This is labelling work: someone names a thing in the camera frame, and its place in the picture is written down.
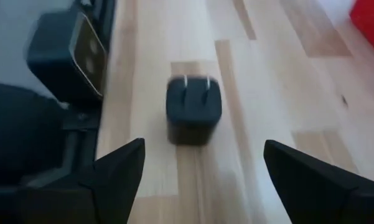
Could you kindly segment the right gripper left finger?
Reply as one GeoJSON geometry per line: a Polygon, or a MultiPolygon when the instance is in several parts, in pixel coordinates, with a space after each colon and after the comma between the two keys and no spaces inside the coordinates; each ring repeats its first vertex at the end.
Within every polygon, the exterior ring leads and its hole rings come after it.
{"type": "Polygon", "coordinates": [[[0,185],[0,224],[127,224],[145,155],[145,140],[136,138],[76,171],[0,185]]]}

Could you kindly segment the red plastic basket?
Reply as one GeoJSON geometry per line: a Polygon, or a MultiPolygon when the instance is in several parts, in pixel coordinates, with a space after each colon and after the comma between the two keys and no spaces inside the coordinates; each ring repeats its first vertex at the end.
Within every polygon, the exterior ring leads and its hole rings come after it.
{"type": "Polygon", "coordinates": [[[355,0],[350,18],[374,48],[374,0],[355,0]]]}

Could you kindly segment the black wall charger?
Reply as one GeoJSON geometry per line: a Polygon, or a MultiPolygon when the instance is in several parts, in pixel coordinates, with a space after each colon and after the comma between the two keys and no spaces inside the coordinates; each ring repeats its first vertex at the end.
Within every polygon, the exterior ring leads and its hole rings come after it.
{"type": "Polygon", "coordinates": [[[222,117],[218,81],[210,76],[178,75],[167,83],[167,137],[175,145],[206,145],[222,117]]]}

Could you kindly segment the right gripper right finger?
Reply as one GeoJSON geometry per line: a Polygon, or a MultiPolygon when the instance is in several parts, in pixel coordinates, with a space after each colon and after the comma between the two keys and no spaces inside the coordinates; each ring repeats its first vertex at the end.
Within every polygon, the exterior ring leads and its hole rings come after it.
{"type": "Polygon", "coordinates": [[[263,156],[292,224],[374,224],[374,181],[274,140],[263,156]]]}

